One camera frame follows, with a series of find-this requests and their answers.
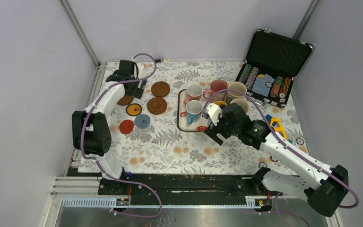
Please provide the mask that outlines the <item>brown wooden coaster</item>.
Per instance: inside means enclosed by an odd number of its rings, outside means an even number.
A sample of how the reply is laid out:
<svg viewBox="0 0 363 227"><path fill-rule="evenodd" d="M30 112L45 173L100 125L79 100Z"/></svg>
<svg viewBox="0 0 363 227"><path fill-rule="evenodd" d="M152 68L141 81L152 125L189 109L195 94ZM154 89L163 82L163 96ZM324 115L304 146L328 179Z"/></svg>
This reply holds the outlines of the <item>brown wooden coaster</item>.
<svg viewBox="0 0 363 227"><path fill-rule="evenodd" d="M148 101L147 109L151 114L163 114L167 109L167 102L162 97L154 97Z"/></svg>
<svg viewBox="0 0 363 227"><path fill-rule="evenodd" d="M156 82L151 87L151 93L155 97L166 97L170 93L170 85L164 81Z"/></svg>
<svg viewBox="0 0 363 227"><path fill-rule="evenodd" d="M126 105L129 105L133 102L134 100L134 97L130 96L130 95L124 95L118 102L117 104L118 105L121 105L121 106L126 106Z"/></svg>

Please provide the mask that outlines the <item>orange smiley coaster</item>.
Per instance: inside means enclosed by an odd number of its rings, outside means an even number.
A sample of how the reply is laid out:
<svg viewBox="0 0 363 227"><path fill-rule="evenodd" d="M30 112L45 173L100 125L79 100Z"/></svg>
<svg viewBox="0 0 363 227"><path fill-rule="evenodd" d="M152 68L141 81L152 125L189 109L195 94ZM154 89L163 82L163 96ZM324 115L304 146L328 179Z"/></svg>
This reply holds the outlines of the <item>orange smiley coaster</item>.
<svg viewBox="0 0 363 227"><path fill-rule="evenodd" d="M126 114L129 116L137 116L142 113L142 107L140 104L132 103L126 107Z"/></svg>

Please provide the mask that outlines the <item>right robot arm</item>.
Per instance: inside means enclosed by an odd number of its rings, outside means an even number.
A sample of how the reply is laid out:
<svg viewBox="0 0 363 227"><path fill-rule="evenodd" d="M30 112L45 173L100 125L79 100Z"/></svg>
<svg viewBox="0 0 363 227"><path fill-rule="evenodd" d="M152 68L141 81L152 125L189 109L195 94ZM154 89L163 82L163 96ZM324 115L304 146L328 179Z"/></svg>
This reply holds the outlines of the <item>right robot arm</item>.
<svg viewBox="0 0 363 227"><path fill-rule="evenodd" d="M208 104L204 109L211 124L205 129L217 144L223 138L237 137L244 145L276 158L297 176L285 175L262 167L254 176L256 194L281 192L302 199L316 212L331 217L348 194L348 170L341 165L331 167L309 156L275 132L266 120L251 120L237 104L219 107Z"/></svg>

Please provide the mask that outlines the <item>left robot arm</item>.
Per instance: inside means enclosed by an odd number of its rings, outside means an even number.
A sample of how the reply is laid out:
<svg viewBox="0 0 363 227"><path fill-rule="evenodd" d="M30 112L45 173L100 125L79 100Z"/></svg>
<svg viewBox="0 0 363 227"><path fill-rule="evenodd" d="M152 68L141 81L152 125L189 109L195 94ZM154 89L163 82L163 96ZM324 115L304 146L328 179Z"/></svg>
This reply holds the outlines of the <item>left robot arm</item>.
<svg viewBox="0 0 363 227"><path fill-rule="evenodd" d="M107 78L97 98L83 111L75 111L71 117L74 148L81 151L84 160L97 164L102 177L111 180L109 187L116 194L126 192L128 182L121 177L123 167L109 152L112 135L108 117L125 95L137 97L137 78L143 68L134 59L121 60L119 68Z"/></svg>

